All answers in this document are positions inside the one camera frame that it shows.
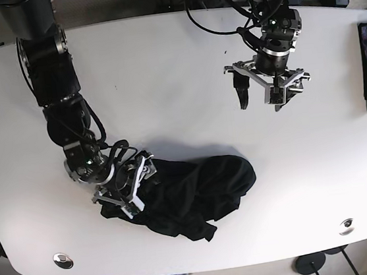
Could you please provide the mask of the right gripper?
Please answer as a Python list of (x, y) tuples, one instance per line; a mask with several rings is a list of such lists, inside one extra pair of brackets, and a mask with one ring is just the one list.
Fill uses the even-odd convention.
[(142, 184), (157, 173), (153, 158), (151, 152), (144, 150), (123, 162), (118, 170), (112, 168), (113, 177), (96, 187), (92, 202), (112, 204), (122, 211), (145, 208), (137, 192)]

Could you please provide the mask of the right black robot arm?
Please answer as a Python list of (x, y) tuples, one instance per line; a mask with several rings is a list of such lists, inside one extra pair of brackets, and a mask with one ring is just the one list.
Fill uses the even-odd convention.
[(42, 108), (50, 139), (65, 153), (69, 177), (95, 185), (93, 202), (113, 204), (133, 218), (145, 208), (140, 185), (157, 171), (152, 154), (126, 140), (107, 144), (104, 126), (80, 93), (51, 0), (0, 0), (0, 13), (16, 35), (20, 70)]

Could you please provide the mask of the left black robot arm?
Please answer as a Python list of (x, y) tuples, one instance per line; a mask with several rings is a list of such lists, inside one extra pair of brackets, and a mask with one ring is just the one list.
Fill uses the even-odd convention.
[[(194, 3), (205, 0), (184, 0), (184, 10), (189, 19)], [(231, 33), (239, 35), (245, 45), (254, 51), (249, 61), (237, 61), (224, 68), (233, 75), (239, 106), (248, 107), (250, 83), (254, 81), (264, 89), (264, 102), (276, 111), (289, 103), (304, 90), (303, 82), (310, 73), (304, 69), (287, 67), (290, 53), (302, 30), (299, 12), (289, 6), (288, 0), (219, 0), (245, 16), (244, 26)]]

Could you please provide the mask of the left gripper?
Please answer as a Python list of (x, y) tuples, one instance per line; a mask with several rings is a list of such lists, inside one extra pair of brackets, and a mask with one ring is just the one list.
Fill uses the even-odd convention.
[(290, 53), (268, 57), (254, 56), (249, 61), (237, 61), (224, 67), (225, 74), (233, 75), (233, 88), (236, 90), (241, 109), (248, 107), (248, 89), (251, 80), (265, 89), (268, 86), (276, 86), (290, 90), (283, 96), (280, 104), (275, 104), (276, 112), (286, 106), (296, 93), (302, 93), (302, 81), (311, 80), (310, 73), (305, 72), (304, 69), (289, 70), (287, 67), (289, 55)]

